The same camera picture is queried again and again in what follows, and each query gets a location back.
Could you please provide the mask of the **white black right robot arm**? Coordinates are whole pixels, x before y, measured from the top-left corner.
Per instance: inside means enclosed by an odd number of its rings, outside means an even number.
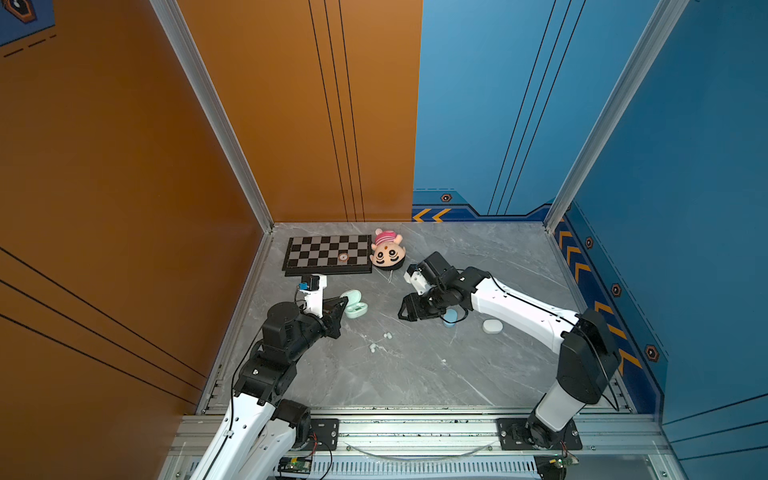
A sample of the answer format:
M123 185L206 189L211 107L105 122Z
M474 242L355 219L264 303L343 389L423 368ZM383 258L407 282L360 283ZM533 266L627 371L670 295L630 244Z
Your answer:
M460 309L457 322L471 312L488 315L548 347L558 358L555 380L518 427L499 434L526 448L566 449L575 431L574 417L596 405L612 391L619 350L604 317L594 311L578 313L523 294L476 267L457 269L438 252L408 266L404 279L414 291L402 300L402 321L441 319Z

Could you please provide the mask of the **mint green charging case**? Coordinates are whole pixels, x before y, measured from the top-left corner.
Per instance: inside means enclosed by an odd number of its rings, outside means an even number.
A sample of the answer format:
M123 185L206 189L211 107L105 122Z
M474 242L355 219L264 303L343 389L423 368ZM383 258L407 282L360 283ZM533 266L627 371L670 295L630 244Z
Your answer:
M342 294L347 299L344 308L345 316L349 319L357 319L365 315L368 311L368 304L362 299L360 290L348 290Z

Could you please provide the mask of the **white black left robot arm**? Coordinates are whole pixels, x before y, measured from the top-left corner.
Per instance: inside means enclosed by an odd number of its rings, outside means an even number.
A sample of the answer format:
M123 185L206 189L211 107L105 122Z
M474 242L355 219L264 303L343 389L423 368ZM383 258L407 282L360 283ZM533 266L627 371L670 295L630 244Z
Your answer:
M230 401L194 479L267 479L289 451L306 444L310 408L286 400L298 362L323 338L337 339L348 299L321 300L315 309L293 301L267 312L261 338L233 377Z

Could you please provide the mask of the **white earbud charging case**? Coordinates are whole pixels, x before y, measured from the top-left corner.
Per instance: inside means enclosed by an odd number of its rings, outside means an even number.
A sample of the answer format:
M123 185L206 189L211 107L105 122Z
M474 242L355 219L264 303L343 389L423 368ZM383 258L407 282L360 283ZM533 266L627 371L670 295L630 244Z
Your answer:
M488 319L483 322L482 329L486 334L496 335L503 331L503 323L497 319Z

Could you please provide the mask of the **light blue charging case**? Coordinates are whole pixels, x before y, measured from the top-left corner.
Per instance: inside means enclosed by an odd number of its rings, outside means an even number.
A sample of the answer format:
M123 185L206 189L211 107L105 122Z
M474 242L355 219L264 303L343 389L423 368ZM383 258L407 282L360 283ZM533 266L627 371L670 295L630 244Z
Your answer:
M447 309L441 318L446 327L453 327L459 322L458 312L454 309Z

